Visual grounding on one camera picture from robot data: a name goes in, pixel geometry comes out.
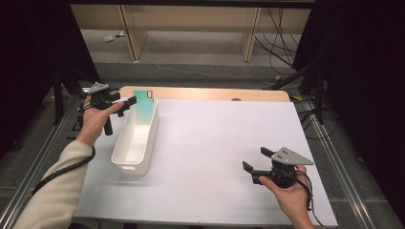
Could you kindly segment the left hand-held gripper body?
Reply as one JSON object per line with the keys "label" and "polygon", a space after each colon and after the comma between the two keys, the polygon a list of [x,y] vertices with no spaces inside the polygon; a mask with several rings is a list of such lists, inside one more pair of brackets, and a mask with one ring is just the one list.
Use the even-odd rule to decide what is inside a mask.
{"label": "left hand-held gripper body", "polygon": [[84,91],[80,98],[80,105],[77,109],[77,123],[79,128],[82,128],[86,109],[109,109],[117,100],[120,100],[120,92],[117,88],[111,88],[109,84],[96,82],[87,91]]}

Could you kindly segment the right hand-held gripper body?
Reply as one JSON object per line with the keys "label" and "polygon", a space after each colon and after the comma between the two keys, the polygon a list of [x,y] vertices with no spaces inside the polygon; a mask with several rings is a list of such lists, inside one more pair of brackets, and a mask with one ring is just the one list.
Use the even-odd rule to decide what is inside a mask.
{"label": "right hand-held gripper body", "polygon": [[280,150],[273,152],[274,155],[270,159],[272,167],[269,171],[255,170],[251,173],[254,184],[262,185],[259,177],[267,177],[271,179],[280,188],[292,187],[297,182],[296,165],[313,165],[314,162],[298,153],[283,147]]}

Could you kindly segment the white plastic bin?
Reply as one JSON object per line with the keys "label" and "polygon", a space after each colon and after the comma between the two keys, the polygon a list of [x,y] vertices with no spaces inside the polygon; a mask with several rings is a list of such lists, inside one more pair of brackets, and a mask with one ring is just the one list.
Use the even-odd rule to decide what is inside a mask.
{"label": "white plastic bin", "polygon": [[111,156],[111,161],[124,175],[143,176],[149,169],[160,122],[158,105],[158,101],[154,98],[154,112],[149,125],[137,122],[136,104],[130,108],[126,116]]}

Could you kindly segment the person's left hand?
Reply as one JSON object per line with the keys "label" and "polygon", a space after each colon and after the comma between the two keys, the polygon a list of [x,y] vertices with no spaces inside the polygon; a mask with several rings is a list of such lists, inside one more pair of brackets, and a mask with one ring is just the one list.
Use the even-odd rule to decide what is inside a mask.
{"label": "person's left hand", "polygon": [[98,110],[94,107],[86,109],[83,115],[83,126],[77,135],[76,140],[89,146],[94,146],[96,140],[101,135],[108,117],[117,112],[122,106],[122,102],[117,102],[105,110]]}

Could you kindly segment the person's right hand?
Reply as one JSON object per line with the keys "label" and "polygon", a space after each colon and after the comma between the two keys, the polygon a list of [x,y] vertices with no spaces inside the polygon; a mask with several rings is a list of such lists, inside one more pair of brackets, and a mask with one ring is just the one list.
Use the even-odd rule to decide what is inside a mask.
{"label": "person's right hand", "polygon": [[314,229],[308,213],[308,193],[301,184],[296,183],[283,189],[267,177],[259,177],[259,180],[274,194],[279,207],[287,215],[294,229]]}

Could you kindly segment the white table sheet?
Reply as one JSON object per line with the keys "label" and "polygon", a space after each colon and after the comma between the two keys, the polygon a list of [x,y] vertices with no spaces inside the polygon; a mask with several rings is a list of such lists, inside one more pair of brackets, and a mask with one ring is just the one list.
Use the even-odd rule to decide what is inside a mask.
{"label": "white table sheet", "polygon": [[243,165],[268,170],[261,148],[310,157],[290,102],[162,99],[151,162],[126,176],[112,162],[123,119],[102,135],[90,162],[76,217],[164,224],[286,226],[271,192]]}

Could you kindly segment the black metal stand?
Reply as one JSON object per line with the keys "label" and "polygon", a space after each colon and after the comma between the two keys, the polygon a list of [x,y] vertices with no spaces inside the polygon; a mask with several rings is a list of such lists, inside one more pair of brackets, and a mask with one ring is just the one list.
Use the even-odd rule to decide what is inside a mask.
{"label": "black metal stand", "polygon": [[302,77],[302,81],[299,86],[299,92],[301,95],[309,95],[311,91],[315,91],[315,108],[314,114],[320,124],[324,123],[322,117],[322,98],[323,98],[323,89],[324,81],[322,79],[322,73],[320,70],[320,64],[316,60],[312,60],[298,70],[296,73],[288,76],[285,79],[278,81],[275,85],[268,87],[269,90],[275,91],[280,90],[287,84],[297,80],[299,77]]}

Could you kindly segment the black curtain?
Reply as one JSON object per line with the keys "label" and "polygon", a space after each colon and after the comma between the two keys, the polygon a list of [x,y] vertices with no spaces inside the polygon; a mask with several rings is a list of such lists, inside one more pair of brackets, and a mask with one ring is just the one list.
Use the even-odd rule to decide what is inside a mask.
{"label": "black curtain", "polygon": [[405,0],[314,0],[294,67],[322,44],[330,101],[405,226]]}
{"label": "black curtain", "polygon": [[72,94],[80,80],[99,80],[70,3],[0,0],[0,156],[56,79]]}

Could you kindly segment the light wooden desk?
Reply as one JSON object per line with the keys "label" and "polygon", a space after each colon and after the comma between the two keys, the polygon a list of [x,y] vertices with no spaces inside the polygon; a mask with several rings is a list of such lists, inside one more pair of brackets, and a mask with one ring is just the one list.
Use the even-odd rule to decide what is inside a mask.
{"label": "light wooden desk", "polygon": [[301,34],[307,9],[72,4],[82,30],[125,31],[130,58],[138,61],[150,31],[237,32],[248,62],[257,33]]}

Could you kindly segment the metal floor rail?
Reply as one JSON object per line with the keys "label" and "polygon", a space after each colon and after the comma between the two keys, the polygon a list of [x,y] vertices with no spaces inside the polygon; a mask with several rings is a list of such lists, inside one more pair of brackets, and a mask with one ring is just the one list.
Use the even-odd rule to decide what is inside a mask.
{"label": "metal floor rail", "polygon": [[53,146],[62,133],[62,129],[66,124],[66,120],[69,118],[69,114],[75,112],[77,101],[78,97],[75,95],[70,95],[67,98],[66,103],[62,106],[61,117],[59,117],[54,123],[47,134],[47,138],[41,145],[41,148],[35,153],[35,158],[30,164],[21,183],[15,189],[12,189],[11,199],[4,211],[0,214],[0,229],[11,229],[15,224],[37,183],[41,180],[42,171],[46,169],[45,163],[48,161]]}
{"label": "metal floor rail", "polygon": [[311,124],[314,127],[317,137],[320,139],[320,142],[323,145],[330,164],[336,173],[336,176],[360,225],[360,228],[376,229],[376,225],[371,218],[370,212],[361,199],[358,191],[354,187],[352,179],[349,177],[349,174],[344,167],[342,160],[338,155],[329,134],[327,133],[326,128],[320,123],[319,118],[315,114],[313,114],[311,118]]}

